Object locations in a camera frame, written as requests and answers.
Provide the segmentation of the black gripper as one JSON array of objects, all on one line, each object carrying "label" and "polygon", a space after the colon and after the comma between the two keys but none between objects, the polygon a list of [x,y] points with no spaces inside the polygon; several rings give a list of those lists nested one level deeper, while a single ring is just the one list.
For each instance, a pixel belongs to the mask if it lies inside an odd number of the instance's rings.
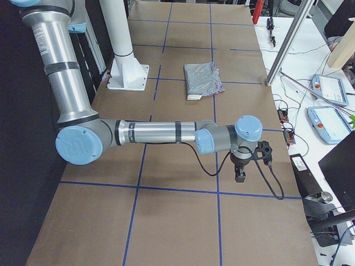
[{"label": "black gripper", "polygon": [[234,164],[235,181],[237,183],[243,183],[246,179],[246,172],[244,168],[250,161],[253,160],[251,153],[231,153],[230,159]]}]

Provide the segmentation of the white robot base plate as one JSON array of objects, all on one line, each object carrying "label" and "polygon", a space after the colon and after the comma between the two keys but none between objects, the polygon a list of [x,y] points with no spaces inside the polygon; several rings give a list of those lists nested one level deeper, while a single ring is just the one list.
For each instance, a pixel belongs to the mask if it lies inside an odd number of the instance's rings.
[{"label": "white robot base plate", "polygon": [[108,89],[144,91],[149,66],[134,55],[124,2],[103,0],[100,6],[114,53]]}]

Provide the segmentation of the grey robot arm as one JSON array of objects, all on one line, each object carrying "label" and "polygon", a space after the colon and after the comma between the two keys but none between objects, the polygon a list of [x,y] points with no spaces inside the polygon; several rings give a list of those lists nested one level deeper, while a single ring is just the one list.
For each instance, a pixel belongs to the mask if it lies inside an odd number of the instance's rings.
[{"label": "grey robot arm", "polygon": [[[31,30],[8,1],[1,1],[1,42],[1,182],[54,182],[65,165],[54,148],[58,108]],[[103,118],[148,117],[146,93],[106,92],[109,99],[100,91],[93,105]]]}]

